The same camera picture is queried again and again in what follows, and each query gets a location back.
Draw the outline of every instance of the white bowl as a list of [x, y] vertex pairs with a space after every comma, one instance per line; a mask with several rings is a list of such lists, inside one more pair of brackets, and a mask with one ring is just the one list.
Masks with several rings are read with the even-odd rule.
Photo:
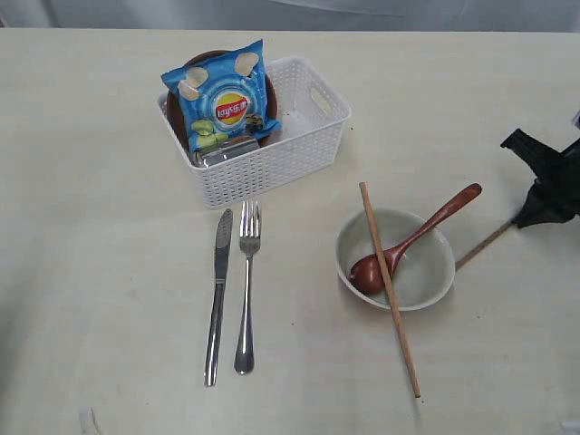
[[[383, 249], [399, 244], [425, 222], [407, 211], [376, 208], [374, 215], [381, 234]], [[361, 258], [374, 254], [367, 218], [362, 211], [344, 225], [336, 239], [334, 261], [343, 283], [363, 301], [389, 310], [384, 291], [377, 295], [363, 295], [347, 276]], [[397, 266], [392, 286], [401, 311], [413, 311], [433, 305], [450, 289], [455, 277], [455, 258], [447, 239], [437, 229], [421, 237], [412, 245]]]

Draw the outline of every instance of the white backdrop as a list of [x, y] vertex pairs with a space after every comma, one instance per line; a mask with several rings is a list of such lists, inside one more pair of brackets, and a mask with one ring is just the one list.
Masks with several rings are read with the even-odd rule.
[[0, 0], [11, 26], [580, 30], [580, 0]]

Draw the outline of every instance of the potato chip bag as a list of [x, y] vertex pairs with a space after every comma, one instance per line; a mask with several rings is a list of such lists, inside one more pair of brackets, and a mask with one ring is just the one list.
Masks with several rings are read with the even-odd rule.
[[262, 40], [248, 47], [161, 75], [179, 99], [189, 151], [249, 134], [257, 140], [281, 128], [266, 116]]

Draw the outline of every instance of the basket handle hole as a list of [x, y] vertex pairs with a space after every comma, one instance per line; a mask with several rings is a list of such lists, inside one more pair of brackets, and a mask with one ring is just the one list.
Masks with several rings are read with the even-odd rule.
[[312, 101], [316, 103], [316, 105], [323, 111], [326, 116], [331, 116], [333, 113], [333, 108], [329, 104], [329, 102], [325, 99], [325, 97], [318, 91], [316, 88], [310, 88], [310, 97]]

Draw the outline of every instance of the chopstick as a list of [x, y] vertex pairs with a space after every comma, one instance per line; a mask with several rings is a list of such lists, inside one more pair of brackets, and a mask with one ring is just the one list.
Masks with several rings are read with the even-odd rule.
[[409, 343], [407, 342], [407, 335], [405, 334], [405, 328], [402, 325], [401, 313], [399, 312], [399, 303], [397, 302], [397, 296], [392, 289], [391, 277], [389, 276], [389, 269], [387, 268], [387, 262], [382, 254], [381, 238], [379, 237], [379, 230], [377, 228], [377, 222], [374, 219], [374, 213], [372, 212], [371, 200], [369, 199], [369, 191], [366, 188], [366, 183], [359, 183], [359, 188], [361, 188], [362, 203], [364, 204], [364, 211], [366, 217], [369, 221], [369, 229], [371, 230], [372, 243], [374, 244], [374, 251], [379, 259], [379, 266], [381, 267], [382, 281], [384, 281], [384, 287], [387, 291], [387, 298], [389, 299], [389, 305], [392, 311], [392, 320], [395, 323], [395, 329], [397, 330], [397, 335], [399, 336], [399, 343], [401, 345], [402, 356], [407, 365], [407, 372], [409, 373], [409, 379], [411, 381], [411, 387], [416, 398], [421, 396], [419, 391], [419, 382], [417, 381], [417, 375], [415, 374], [415, 367], [413, 366], [413, 360], [411, 358], [411, 350], [409, 349]]

